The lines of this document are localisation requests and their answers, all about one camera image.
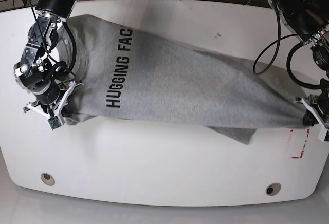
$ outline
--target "round hole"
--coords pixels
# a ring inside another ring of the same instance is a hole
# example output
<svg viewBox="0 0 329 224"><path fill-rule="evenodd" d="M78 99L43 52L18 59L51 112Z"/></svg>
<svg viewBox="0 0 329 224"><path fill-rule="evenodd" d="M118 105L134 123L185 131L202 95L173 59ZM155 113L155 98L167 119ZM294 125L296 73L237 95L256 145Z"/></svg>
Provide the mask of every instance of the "round hole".
<svg viewBox="0 0 329 224"><path fill-rule="evenodd" d="M268 196L275 196L281 190L281 185L279 183L273 183L266 188L266 194Z"/></svg>
<svg viewBox="0 0 329 224"><path fill-rule="evenodd" d="M44 182L46 185L53 186L55 184L55 179L47 173L42 173L41 174L41 180Z"/></svg>

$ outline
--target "gray fabric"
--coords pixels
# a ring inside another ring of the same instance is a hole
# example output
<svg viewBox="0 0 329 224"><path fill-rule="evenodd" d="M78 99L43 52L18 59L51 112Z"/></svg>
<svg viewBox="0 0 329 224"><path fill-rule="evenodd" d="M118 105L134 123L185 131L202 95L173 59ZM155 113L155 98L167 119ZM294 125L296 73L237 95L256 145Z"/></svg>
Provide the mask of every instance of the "gray fabric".
<svg viewBox="0 0 329 224"><path fill-rule="evenodd" d="M84 83L69 97L70 124L108 116L203 125L245 144L257 128L303 128L305 109L294 100L305 93L284 69L257 77L253 61L193 50L91 15L68 25L78 47L74 72ZM71 43L63 29L59 35L60 59L68 62Z"/></svg>

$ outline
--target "gray sweatshirt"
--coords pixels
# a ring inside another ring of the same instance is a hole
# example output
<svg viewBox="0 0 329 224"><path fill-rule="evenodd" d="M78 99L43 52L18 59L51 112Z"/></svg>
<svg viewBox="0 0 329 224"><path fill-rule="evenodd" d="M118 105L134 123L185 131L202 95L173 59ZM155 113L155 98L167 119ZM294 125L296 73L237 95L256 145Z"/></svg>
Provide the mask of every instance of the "gray sweatshirt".
<svg viewBox="0 0 329 224"><path fill-rule="evenodd" d="M77 41L66 122L95 116L203 125L248 144L257 128L303 128L304 97L285 69L252 73L253 61L184 46L91 15L67 21ZM63 28L57 45L69 64Z"/></svg>

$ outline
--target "white tabletop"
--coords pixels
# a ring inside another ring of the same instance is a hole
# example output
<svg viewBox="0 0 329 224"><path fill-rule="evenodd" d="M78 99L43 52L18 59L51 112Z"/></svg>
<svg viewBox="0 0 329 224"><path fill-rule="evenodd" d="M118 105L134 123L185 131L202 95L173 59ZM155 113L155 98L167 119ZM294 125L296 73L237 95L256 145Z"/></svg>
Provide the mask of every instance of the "white tabletop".
<svg viewBox="0 0 329 224"><path fill-rule="evenodd" d="M272 10L242 5L92 1L76 5L72 16L81 14L247 59L255 59L277 36ZM318 127L311 128L309 137L306 130L258 130L248 146L201 126L99 117L49 131L43 117L22 112L34 96L20 89L12 75L33 23L30 9L0 14L0 51L5 59L0 76L0 146L16 184L66 196L163 206L289 201L314 191L329 153L329 143L317 139ZM282 28L282 34L289 32ZM275 65L284 67L297 42L282 42ZM293 69L314 81L325 74L307 47L296 54ZM291 159L301 154L305 141L303 158ZM42 173L51 174L55 185L45 185ZM266 187L275 182L282 185L281 192L267 196Z"/></svg>

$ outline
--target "screw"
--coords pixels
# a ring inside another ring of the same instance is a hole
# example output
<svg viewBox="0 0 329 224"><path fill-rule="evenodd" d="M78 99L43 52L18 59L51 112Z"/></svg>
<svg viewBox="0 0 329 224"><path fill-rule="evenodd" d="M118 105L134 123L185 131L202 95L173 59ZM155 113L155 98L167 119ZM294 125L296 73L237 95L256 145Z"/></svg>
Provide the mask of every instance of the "screw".
<svg viewBox="0 0 329 224"><path fill-rule="evenodd" d="M27 67L26 64L24 64L24 65L21 66L21 72L22 73L26 73L27 72L27 69L28 69L28 67Z"/></svg>
<svg viewBox="0 0 329 224"><path fill-rule="evenodd" d="M37 65L41 65L41 64L42 64L42 60L41 60L41 59L37 59L37 60L36 60L36 64L37 64Z"/></svg>

